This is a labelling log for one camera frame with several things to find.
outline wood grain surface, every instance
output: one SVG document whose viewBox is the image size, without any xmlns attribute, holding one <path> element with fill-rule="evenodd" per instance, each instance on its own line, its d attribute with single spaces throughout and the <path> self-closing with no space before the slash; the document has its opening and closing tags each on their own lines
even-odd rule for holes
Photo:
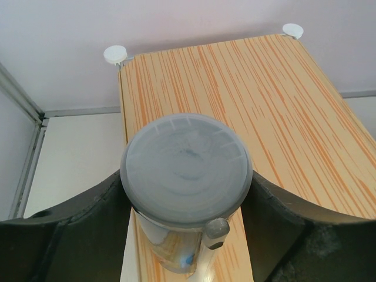
<svg viewBox="0 0 376 282">
<path fill-rule="evenodd" d="M 273 183 L 375 217 L 376 143 L 299 41 L 270 35 L 139 55 L 119 80 L 128 139 L 159 117 L 202 113 L 230 126 Z M 185 281 L 159 266 L 138 225 L 136 235 L 141 281 Z M 207 281 L 252 281 L 240 210 Z"/>
</svg>

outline gray lid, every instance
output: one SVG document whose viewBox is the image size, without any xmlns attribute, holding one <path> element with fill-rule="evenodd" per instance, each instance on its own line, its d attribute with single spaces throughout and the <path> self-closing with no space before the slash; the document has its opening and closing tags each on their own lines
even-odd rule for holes
<svg viewBox="0 0 376 282">
<path fill-rule="evenodd" d="M 120 175 L 138 211 L 189 228 L 236 211 L 248 193 L 252 164 L 229 127 L 182 113 L 142 128 L 124 152 Z"/>
</svg>

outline floor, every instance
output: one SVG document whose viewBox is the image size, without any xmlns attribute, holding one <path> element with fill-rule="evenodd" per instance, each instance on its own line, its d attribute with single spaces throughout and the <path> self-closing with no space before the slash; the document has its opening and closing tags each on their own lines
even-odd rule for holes
<svg viewBox="0 0 376 282">
<path fill-rule="evenodd" d="M 346 101 L 376 139 L 376 97 Z M 25 217 L 76 196 L 119 169 L 125 144 L 121 118 L 113 113 L 50 119 Z M 121 278 L 126 281 L 138 281 L 132 226 Z"/>
</svg>

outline white peg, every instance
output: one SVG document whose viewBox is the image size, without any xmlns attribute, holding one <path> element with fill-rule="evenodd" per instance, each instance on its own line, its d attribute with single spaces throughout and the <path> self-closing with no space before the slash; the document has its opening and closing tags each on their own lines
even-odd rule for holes
<svg viewBox="0 0 376 282">
<path fill-rule="evenodd" d="M 123 66 L 123 62 L 127 58 L 127 49 L 125 49 L 124 46 L 113 45 L 108 47 L 103 52 L 103 56 L 105 57 L 107 63 L 119 66 L 119 68 L 121 68 Z"/>
<path fill-rule="evenodd" d="M 291 36 L 294 39 L 299 39 L 303 35 L 304 29 L 296 23 L 287 23 L 282 27 L 284 34 Z"/>
</svg>

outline cup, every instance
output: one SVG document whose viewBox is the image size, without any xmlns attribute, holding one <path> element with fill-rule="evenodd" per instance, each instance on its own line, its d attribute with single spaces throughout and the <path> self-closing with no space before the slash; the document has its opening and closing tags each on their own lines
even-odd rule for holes
<svg viewBox="0 0 376 282">
<path fill-rule="evenodd" d="M 165 116 L 127 145 L 120 176 L 159 263 L 205 272 L 252 180 L 250 155 L 226 125 L 204 115 Z"/>
</svg>

